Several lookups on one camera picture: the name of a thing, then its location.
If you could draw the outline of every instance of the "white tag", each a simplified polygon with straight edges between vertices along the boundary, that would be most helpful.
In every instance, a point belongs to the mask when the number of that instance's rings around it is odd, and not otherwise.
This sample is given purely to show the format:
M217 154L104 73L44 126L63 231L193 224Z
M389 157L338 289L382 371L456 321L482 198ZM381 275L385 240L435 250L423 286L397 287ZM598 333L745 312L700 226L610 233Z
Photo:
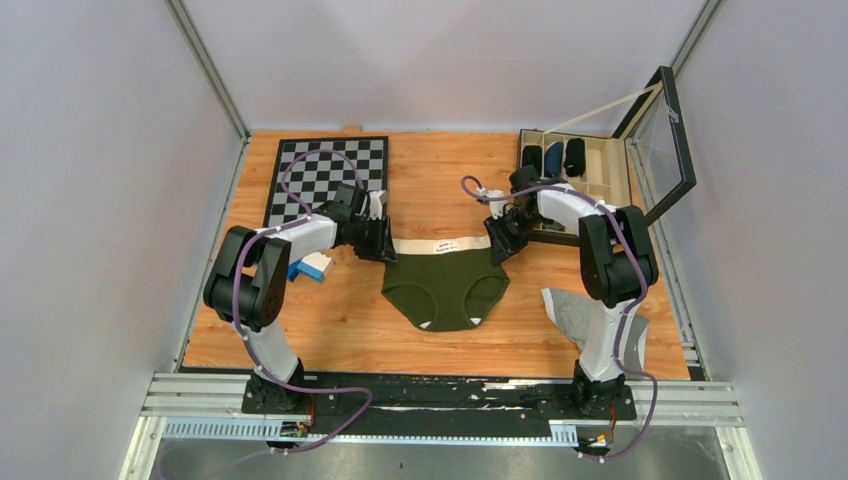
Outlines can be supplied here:
M447 253L454 250L459 250L459 242L446 240L439 242L433 247L433 253Z

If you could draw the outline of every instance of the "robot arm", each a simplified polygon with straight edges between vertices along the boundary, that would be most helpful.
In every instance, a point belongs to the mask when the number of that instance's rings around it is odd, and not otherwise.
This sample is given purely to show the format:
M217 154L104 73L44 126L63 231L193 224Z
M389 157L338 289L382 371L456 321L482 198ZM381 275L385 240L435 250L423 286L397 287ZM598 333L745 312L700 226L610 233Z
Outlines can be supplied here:
M242 274L239 316L246 327L245 340L253 346L258 365L286 382L298 370L302 372L300 361L278 324L290 264L310 253L339 245L352 245L354 253L365 260L397 261L390 218L385 215L386 199L385 191L367 192L342 184L331 202L295 220L294 226L261 238L250 250L245 266L255 266L256 274L252 277ZM238 226L227 232L204 286L204 303L227 322L233 321L237 259L256 233L257 230Z
M647 222L635 206L599 205L561 180L541 180L533 167L510 175L511 192L536 189L515 197L511 207L498 205L484 221L492 242L492 263L497 265L527 246L530 232L542 219L551 219L578 232L580 272L590 297L599 300L592 312L586 346L575 365L574 379L585 413L605 409L609 396L624 384L624 372L614 352L624 351L630 323L639 305L639 278L610 224L611 212L624 234L647 285L659 277ZM625 322L619 332L621 322Z

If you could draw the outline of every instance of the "black and white checkerboard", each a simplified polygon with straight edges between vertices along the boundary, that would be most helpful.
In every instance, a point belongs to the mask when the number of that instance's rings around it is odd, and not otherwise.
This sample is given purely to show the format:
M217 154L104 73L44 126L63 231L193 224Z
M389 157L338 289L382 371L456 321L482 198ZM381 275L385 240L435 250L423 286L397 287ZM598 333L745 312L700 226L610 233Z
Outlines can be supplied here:
M309 155L292 168L288 179L283 178L283 172L297 156L319 148L344 153L353 160L367 190L388 189L388 137L281 140L274 168L275 181L265 211L266 227L289 222L305 213L283 191L283 181L287 181L289 190L312 208L331 200L339 183L356 183L356 176L347 162L338 155L324 152Z

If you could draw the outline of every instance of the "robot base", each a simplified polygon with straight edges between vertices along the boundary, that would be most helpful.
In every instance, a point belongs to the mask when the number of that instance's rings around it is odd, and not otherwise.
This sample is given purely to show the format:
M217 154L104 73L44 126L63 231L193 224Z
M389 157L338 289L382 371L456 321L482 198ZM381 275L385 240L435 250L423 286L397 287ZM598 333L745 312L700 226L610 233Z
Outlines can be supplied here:
M624 384L624 375L605 382L593 382L575 362L574 381L570 384L546 384L536 387L536 408L541 418L590 418L610 420L610 406L619 420L635 420L633 392Z
M292 385L303 385L303 362L297 360L297 368L289 379ZM244 389L244 397L241 404L242 413L251 414L281 414L293 413L304 404L302 393L292 392L285 388L265 380L251 372L250 380Z

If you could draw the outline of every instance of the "storage box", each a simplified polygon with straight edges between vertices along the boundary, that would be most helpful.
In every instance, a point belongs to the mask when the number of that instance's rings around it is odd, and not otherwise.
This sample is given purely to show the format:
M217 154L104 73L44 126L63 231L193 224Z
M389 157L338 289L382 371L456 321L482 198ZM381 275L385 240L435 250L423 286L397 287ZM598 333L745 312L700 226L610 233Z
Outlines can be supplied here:
M611 137L521 130L516 167L522 166L522 154L528 146L541 147L544 159L555 142L565 146L577 138L585 141L586 170L578 177L566 177L563 168L560 177L610 205L640 206L649 225L695 186L674 73L668 67L657 69ZM565 160L564 153L560 162ZM631 169L638 175L631 176ZM633 185L637 178L639 185ZM577 245L577 232L545 221L531 233L530 240Z

